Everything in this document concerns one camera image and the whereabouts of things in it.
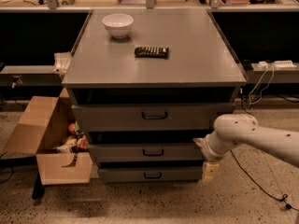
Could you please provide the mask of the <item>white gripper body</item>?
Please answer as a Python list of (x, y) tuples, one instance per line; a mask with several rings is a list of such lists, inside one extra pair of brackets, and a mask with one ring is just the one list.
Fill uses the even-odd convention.
[(202, 138), (199, 147), (206, 161), (220, 161), (223, 158), (221, 140), (216, 134), (208, 134), (205, 138)]

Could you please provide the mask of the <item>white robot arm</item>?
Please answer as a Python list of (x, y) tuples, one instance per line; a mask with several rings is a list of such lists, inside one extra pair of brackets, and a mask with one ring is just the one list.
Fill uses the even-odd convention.
[(204, 164), (202, 180), (213, 180), (219, 162), (227, 152), (242, 144), (255, 147), (281, 161), (299, 167), (299, 132), (260, 126), (248, 114), (225, 114), (214, 121), (214, 131), (204, 138), (195, 137)]

